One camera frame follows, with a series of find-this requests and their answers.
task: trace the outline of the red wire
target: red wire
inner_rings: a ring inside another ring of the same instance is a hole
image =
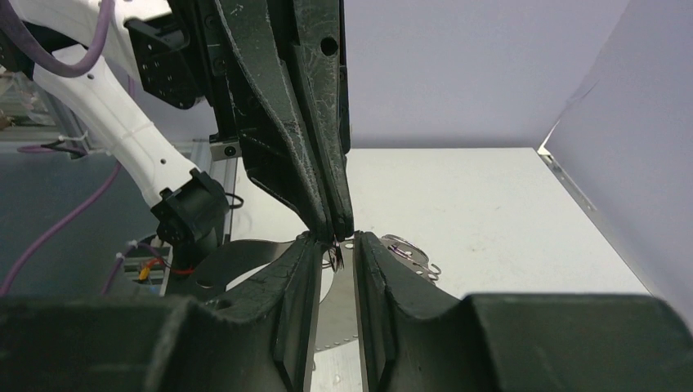
[[[151,268],[157,263],[163,265],[164,268],[168,268],[168,265],[166,265],[166,263],[164,263],[163,260],[161,260],[159,258],[154,258],[154,259],[151,259],[149,262],[147,262],[146,268],[149,268],[151,270]],[[194,269],[175,269],[175,268],[168,268],[168,269],[171,270],[171,272],[173,272],[174,274],[179,274],[179,275],[190,275],[194,272]]]

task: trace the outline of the white table surface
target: white table surface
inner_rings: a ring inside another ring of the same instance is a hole
[[[397,234],[471,292],[648,293],[532,149],[357,149],[355,227]],[[306,229],[250,183],[242,163],[232,239],[288,241]],[[361,391],[358,342],[315,355],[312,390]]]

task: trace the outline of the textured black plastic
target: textured black plastic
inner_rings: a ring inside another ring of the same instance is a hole
[[[339,0],[168,0],[200,48],[219,134],[237,132],[248,178],[323,243],[353,233],[344,153],[346,54]],[[222,126],[223,118],[233,124]]]
[[[165,189],[161,202],[151,208],[159,220],[157,235],[174,248],[173,265],[181,270],[196,267],[223,242],[229,201],[224,188],[208,173],[190,171],[180,189]]]
[[[137,61],[142,88],[178,109],[189,109],[203,98],[195,48],[188,45],[171,15],[125,23]]]
[[[357,233],[354,262],[367,390],[693,390],[693,339],[654,297],[459,301],[394,260],[372,233]]]
[[[314,239],[299,239],[206,305],[0,301],[0,390],[308,391],[321,258]]]

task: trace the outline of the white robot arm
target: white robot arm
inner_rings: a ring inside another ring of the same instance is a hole
[[[77,42],[89,44],[96,30],[99,0],[11,0],[24,21],[48,27]],[[161,135],[115,79],[105,58],[138,79],[137,62],[125,21],[148,20],[170,13],[165,0],[115,2],[103,56],[87,74],[62,78],[39,65],[34,81],[72,109],[135,180],[149,207],[161,202],[165,189],[175,191],[190,181],[195,165]],[[84,57],[81,45],[53,53],[72,65]]]
[[[66,64],[74,64],[85,52],[77,45],[53,55]],[[62,78],[36,66],[34,81],[84,121],[130,173],[150,207],[161,202],[165,189],[178,190],[191,180],[190,172],[197,167],[161,135],[121,87],[103,58],[78,78]]]
[[[10,3],[22,21],[48,27],[83,45],[90,44],[95,34],[100,12],[98,0],[10,0]],[[184,252],[184,258],[194,265],[221,245],[223,220],[229,211],[224,189],[162,136],[118,83],[105,61],[113,61],[131,78],[139,80],[125,23],[170,13],[165,0],[115,0],[102,56],[90,70],[76,78],[63,78],[35,64],[33,78],[72,109],[118,159],[159,219],[159,236],[173,244],[174,250]],[[64,64],[74,65],[86,52],[82,45],[73,45],[52,55]]]

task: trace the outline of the white backdrop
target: white backdrop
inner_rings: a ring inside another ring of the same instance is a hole
[[[628,0],[346,0],[356,147],[538,145]],[[214,133],[140,92],[172,140]]]
[[[548,149],[693,327],[693,2],[632,0]]]

